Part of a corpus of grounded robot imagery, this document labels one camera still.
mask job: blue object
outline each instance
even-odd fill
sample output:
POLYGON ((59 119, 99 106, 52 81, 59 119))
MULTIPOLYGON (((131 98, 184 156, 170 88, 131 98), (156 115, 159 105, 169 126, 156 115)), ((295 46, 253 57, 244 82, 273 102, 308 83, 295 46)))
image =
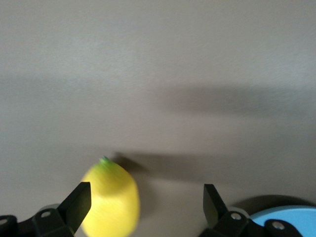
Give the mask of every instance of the blue object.
POLYGON ((292 224, 303 237, 316 236, 316 207, 280 206, 255 213, 251 219, 261 226, 270 219, 283 220, 292 224))

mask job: lemon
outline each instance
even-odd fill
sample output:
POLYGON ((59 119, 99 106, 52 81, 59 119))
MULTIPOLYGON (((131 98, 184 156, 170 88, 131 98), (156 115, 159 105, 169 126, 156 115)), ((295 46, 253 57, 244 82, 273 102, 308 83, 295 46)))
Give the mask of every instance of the lemon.
POLYGON ((135 180, 121 166, 103 157, 88 170, 91 209, 82 222, 88 237, 126 237, 137 226, 140 201, 135 180))

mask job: blue disc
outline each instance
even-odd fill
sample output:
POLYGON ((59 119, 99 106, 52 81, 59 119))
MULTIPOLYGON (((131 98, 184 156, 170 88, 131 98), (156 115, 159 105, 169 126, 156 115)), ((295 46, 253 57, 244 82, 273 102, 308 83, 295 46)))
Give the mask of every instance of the blue disc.
POLYGON ((316 236, 316 207, 280 206, 257 212, 251 219, 260 226, 270 219, 283 220, 292 224, 303 237, 316 236))

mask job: white wall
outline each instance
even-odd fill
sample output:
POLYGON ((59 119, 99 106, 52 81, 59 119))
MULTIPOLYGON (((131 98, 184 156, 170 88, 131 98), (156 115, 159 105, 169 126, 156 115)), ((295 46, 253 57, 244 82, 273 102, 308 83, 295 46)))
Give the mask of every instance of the white wall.
POLYGON ((1 214, 115 152, 146 169, 134 236, 197 235, 203 183, 316 201, 313 0, 2 1, 0 55, 1 214))

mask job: yellow lemon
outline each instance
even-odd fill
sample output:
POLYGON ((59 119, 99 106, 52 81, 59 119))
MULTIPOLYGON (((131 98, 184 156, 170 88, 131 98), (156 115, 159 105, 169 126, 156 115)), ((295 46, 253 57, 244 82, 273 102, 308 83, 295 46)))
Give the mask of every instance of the yellow lemon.
POLYGON ((140 201, 135 180, 104 157, 82 179, 91 184, 91 209, 82 222, 88 237, 126 237, 137 226, 140 201))

